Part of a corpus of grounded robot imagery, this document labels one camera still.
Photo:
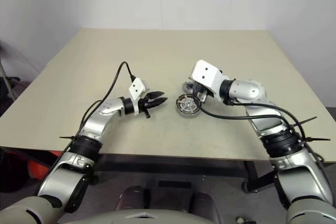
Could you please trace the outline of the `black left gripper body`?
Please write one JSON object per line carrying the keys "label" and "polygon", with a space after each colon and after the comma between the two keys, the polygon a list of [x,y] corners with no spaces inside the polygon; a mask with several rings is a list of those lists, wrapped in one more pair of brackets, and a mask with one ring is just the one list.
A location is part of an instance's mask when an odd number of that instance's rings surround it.
{"label": "black left gripper body", "polygon": [[141,98],[139,101],[138,101],[138,109],[139,109],[139,113],[144,113],[146,118],[149,119],[151,116],[149,114],[149,111],[148,111],[148,106],[149,106],[149,96],[146,95],[144,98]]}

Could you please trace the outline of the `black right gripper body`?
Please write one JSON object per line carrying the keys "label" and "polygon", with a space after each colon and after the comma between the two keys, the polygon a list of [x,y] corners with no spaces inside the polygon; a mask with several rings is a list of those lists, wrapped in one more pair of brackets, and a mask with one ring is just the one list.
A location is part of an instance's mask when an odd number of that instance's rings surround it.
{"label": "black right gripper body", "polygon": [[195,103],[205,103],[208,97],[213,98],[213,92],[198,82],[193,82],[192,96]]}

